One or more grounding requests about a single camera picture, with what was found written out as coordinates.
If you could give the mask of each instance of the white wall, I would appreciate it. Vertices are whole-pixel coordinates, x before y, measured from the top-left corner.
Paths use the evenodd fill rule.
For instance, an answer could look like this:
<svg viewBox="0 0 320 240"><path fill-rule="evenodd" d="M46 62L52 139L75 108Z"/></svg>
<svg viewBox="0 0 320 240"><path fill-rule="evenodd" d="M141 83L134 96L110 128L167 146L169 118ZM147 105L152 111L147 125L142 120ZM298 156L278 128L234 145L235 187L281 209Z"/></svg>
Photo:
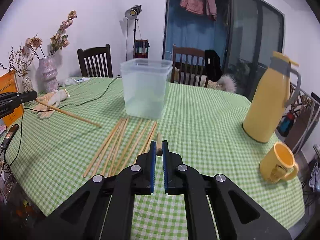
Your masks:
<svg viewBox="0 0 320 240"><path fill-rule="evenodd" d="M37 32L47 50L50 37L68 13L76 10L78 18L67 29L70 45L58 55L57 79L80 75L77 49L103 47L107 43L116 76L120 74L120 63L125 61L127 26L124 12L136 4L142 5L139 26L142 38L149 39L149 57L161 59L166 0L14 0L0 22L0 62L6 66L10 47L18 47ZM133 23L129 21L129 59L133 53ZM38 60L34 60L30 72L36 90L41 84L35 77L38 66ZM5 72L0 69L0 76Z"/></svg>
<svg viewBox="0 0 320 240"><path fill-rule="evenodd" d="M320 25L305 0L264 0L285 15L284 53L300 63L301 87L308 93L320 95ZM78 18L67 30L70 45L61 52L58 79L80 73L76 50L111 45L114 74L119 74L119 63L125 61L126 22L124 11L142 4L139 15L142 38L149 39L150 58L161 58L166 0L14 0L0 22L0 61L7 63L10 46L19 46L26 38L39 32L44 44L49 44L60 22L70 10ZM129 26L128 55L132 57L133 26ZM35 75L37 60L31 76ZM320 143L320 126L303 147L307 160L314 155L312 145Z"/></svg>

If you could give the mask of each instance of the wooden chair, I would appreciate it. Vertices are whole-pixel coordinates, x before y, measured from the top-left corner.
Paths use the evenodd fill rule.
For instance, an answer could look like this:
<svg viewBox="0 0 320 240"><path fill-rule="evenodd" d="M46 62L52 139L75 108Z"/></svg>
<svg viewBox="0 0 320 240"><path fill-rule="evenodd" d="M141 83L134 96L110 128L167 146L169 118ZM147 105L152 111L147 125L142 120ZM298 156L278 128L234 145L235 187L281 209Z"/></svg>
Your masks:
<svg viewBox="0 0 320 240"><path fill-rule="evenodd" d="M180 62L176 62L176 55L180 54ZM183 63L183 55L186 55L185 63ZM191 56L191 64L188 64L188 58ZM173 70L171 74L171 82L173 83L174 80L174 74L175 74L175 67L179 69L179 79L178 83L181 84L181 72L184 73L183 75L183 84L186 84L186 81L188 82L187 85L194 85L194 86L200 86L201 77L203 74L206 74L206 71L204 69L204 51L200 49L194 49L194 48L179 48L176 47L176 45L173 45L173 53L172 53L172 60L173 60ZM208 86L208 77L206 77L204 87Z"/></svg>
<svg viewBox="0 0 320 240"><path fill-rule="evenodd" d="M78 49L77 53L82 76L113 77L109 44L107 44L105 47L95 47L85 50Z"/></svg>

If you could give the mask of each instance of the clear plastic bin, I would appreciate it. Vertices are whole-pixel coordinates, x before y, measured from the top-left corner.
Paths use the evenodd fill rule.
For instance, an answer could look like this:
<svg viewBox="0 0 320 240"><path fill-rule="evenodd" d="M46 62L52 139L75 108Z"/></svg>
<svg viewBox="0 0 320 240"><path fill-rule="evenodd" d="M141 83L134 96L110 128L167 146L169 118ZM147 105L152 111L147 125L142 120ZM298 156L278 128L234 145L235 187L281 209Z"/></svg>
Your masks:
<svg viewBox="0 0 320 240"><path fill-rule="evenodd" d="M134 58L121 63L128 115L157 120L166 103L172 61Z"/></svg>

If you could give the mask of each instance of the vase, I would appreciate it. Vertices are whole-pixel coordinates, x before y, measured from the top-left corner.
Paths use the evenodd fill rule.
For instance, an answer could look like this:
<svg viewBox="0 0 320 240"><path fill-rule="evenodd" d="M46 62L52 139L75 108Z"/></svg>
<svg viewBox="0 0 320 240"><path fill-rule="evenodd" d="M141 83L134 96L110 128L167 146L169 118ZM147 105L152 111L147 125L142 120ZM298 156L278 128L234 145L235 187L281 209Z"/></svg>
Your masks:
<svg viewBox="0 0 320 240"><path fill-rule="evenodd" d="M32 85L32 81L30 79L30 77L28 75L24 75L22 78L22 87L23 87L23 91L24 92L28 92L28 91L32 91L33 89L33 85ZM33 104L35 104L36 102L30 101L30 102L26 102L24 103L25 106L32 106Z"/></svg>
<svg viewBox="0 0 320 240"><path fill-rule="evenodd" d="M57 90L59 87L58 81L56 79L58 72L54 60L54 55L51 55L47 58L39 59L39 68L44 83L45 92L49 93L53 90Z"/></svg>

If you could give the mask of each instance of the metal bolt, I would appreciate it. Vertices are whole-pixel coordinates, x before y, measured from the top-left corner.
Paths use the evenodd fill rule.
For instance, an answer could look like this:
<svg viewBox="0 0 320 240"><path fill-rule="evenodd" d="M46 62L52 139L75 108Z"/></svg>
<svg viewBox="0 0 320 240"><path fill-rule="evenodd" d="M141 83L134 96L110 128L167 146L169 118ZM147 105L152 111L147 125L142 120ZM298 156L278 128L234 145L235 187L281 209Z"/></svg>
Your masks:
<svg viewBox="0 0 320 240"><path fill-rule="evenodd" d="M179 171L186 171L188 169L188 167L186 165L184 165L184 164L178 165L177 168L178 168Z"/></svg>
<svg viewBox="0 0 320 240"><path fill-rule="evenodd" d="M219 182L224 182L226 180L226 176L224 176L223 174L218 174L216 176L216 180Z"/></svg>
<svg viewBox="0 0 320 240"><path fill-rule="evenodd" d="M100 182L102 181L103 177L101 175L95 175L92 180L93 182Z"/></svg>
<svg viewBox="0 0 320 240"><path fill-rule="evenodd" d="M141 167L140 167L140 165L135 164L135 165L132 165L132 166L131 166L131 170L132 170L132 171L140 171L140 170L141 170Z"/></svg>

